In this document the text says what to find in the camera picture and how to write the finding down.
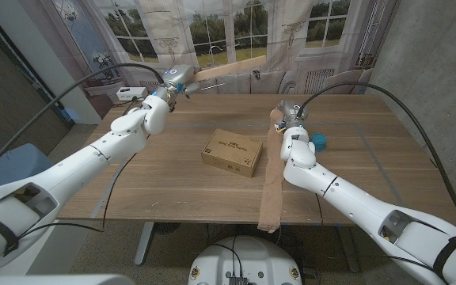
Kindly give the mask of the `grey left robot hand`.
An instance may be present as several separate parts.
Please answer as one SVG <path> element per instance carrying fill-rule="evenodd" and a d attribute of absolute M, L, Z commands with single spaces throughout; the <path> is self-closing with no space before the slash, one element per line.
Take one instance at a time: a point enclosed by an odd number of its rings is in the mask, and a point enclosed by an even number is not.
<path fill-rule="evenodd" d="M 178 94 L 184 94 L 187 98 L 200 88 L 200 84 L 194 79 L 200 72 L 199 66 L 175 65 L 163 75 L 165 87 L 171 99 L 176 99 Z"/>

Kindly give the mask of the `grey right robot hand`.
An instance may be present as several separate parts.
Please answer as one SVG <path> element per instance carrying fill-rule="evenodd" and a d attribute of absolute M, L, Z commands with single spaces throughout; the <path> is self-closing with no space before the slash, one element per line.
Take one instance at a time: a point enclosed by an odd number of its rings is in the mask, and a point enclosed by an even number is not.
<path fill-rule="evenodd" d="M 278 110 L 283 113 L 283 117 L 278 121 L 279 129 L 287 130 L 291 127 L 301 127 L 309 115 L 307 108 L 295 101 L 280 101 L 277 105 Z"/>

